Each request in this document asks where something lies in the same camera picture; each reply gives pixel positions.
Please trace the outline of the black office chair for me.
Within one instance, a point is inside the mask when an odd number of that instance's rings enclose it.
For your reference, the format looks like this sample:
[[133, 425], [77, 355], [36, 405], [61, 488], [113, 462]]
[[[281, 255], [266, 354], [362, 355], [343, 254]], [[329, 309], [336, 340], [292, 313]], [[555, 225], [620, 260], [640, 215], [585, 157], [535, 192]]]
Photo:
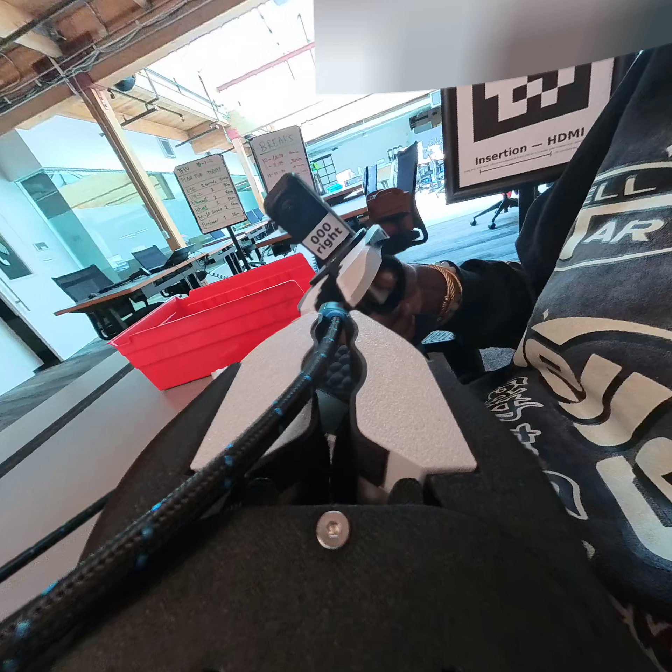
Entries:
[[162, 272], [171, 267], [169, 258], [156, 246], [133, 251], [132, 256], [147, 273]]
[[[52, 279], [63, 292], [78, 305], [95, 300], [113, 289], [113, 283], [96, 265]], [[83, 311], [97, 336], [110, 341], [152, 311], [146, 304], [136, 308], [129, 296], [105, 298]]]
[[419, 214], [416, 204], [416, 184], [418, 167], [418, 142], [402, 149], [397, 155], [396, 188], [405, 194], [405, 204], [410, 211], [407, 218], [412, 227], [408, 230], [409, 245], [417, 247], [427, 242], [429, 234]]

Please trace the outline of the red plastic bin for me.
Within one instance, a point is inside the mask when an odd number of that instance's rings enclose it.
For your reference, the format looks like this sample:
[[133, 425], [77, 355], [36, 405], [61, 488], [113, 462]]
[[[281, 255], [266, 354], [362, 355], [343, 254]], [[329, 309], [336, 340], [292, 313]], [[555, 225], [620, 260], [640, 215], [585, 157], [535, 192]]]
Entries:
[[172, 298], [110, 341], [160, 391], [241, 362], [298, 319], [315, 271], [296, 254]]

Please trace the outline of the black framed tag sign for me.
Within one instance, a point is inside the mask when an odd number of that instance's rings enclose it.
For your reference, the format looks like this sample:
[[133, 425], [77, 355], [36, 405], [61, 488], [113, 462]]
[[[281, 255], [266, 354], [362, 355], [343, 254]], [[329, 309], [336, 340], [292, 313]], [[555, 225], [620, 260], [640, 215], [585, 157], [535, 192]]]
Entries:
[[446, 202], [557, 179], [636, 57], [441, 89]]

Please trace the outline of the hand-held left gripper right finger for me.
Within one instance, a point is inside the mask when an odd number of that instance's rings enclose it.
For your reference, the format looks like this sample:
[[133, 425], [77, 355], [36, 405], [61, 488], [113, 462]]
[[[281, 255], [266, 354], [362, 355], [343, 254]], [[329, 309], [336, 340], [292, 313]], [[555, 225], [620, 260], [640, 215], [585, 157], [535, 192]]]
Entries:
[[349, 415], [359, 494], [389, 494], [396, 483], [476, 472], [476, 458], [449, 407], [432, 361], [359, 311], [349, 314], [358, 381]]

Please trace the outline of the black printed sweatshirt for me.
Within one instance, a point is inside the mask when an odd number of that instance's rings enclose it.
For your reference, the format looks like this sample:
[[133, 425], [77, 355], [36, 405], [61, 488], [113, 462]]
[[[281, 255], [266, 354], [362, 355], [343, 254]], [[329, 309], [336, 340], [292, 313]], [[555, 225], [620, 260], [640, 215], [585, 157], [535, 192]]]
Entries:
[[671, 46], [643, 52], [516, 242], [536, 296], [485, 405], [671, 670]]

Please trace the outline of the person's right hand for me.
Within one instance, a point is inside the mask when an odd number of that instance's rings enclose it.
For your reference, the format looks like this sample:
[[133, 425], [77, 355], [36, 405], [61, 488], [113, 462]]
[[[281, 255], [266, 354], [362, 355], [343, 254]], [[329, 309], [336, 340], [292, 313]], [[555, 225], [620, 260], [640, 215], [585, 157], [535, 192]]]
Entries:
[[437, 323], [448, 295], [444, 274], [428, 265], [401, 264], [405, 274], [405, 296], [393, 313], [391, 330], [410, 339], [417, 319]]

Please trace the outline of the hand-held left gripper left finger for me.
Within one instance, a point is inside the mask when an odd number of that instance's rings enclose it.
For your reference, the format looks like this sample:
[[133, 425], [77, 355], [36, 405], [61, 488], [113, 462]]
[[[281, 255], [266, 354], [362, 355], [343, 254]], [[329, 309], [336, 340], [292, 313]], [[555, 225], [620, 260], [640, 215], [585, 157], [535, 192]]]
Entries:
[[[254, 424], [300, 373], [316, 344], [317, 314], [307, 314], [273, 334], [240, 364], [228, 392], [196, 451], [190, 468], [201, 471]], [[292, 421], [281, 421], [283, 431], [253, 466], [258, 473], [290, 475], [328, 473], [330, 448], [322, 432], [316, 397]]]

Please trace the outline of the braided hdmi cable green plugs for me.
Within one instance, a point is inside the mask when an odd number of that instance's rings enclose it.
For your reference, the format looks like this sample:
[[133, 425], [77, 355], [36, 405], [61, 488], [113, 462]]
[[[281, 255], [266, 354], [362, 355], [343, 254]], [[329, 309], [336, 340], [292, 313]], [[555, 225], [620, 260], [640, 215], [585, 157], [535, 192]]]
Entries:
[[243, 480], [311, 399], [347, 322], [343, 304], [324, 303], [310, 324], [317, 341], [307, 363], [244, 432], [224, 444], [195, 475], [1, 623], [2, 671], [17, 671], [41, 655], [96, 602], [144, 568], [155, 551]]

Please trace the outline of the person's right forearm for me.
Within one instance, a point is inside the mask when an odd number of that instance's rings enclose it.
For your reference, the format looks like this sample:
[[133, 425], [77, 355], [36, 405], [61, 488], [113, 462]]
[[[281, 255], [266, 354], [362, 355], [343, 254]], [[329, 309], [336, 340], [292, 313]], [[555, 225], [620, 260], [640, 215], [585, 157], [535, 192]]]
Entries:
[[471, 347], [516, 348], [536, 297], [519, 262], [469, 260], [458, 267], [460, 305], [448, 330]]

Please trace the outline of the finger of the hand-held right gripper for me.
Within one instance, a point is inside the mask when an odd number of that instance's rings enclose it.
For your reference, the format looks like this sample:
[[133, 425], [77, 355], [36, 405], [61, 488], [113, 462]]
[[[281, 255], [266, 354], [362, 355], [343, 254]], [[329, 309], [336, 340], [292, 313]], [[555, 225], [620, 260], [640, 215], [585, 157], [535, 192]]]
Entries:
[[337, 283], [329, 273], [319, 273], [310, 281], [308, 290], [298, 304], [301, 316], [317, 313], [327, 303], [337, 302]]
[[339, 262], [335, 284], [348, 307], [357, 307], [373, 284], [382, 264], [382, 244], [388, 238], [379, 224], [361, 230]]

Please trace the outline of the handwritten whiteboard on stand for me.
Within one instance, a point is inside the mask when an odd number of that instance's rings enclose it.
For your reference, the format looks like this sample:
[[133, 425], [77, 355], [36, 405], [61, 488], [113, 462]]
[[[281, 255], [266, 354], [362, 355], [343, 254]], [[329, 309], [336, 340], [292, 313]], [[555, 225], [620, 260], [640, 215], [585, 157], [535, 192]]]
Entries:
[[179, 164], [173, 174], [201, 234], [226, 231], [239, 257], [237, 264], [250, 270], [250, 261], [234, 231], [236, 225], [249, 221], [223, 154]]
[[280, 178], [289, 173], [298, 175], [316, 191], [312, 170], [299, 126], [289, 126], [248, 140], [266, 194]]

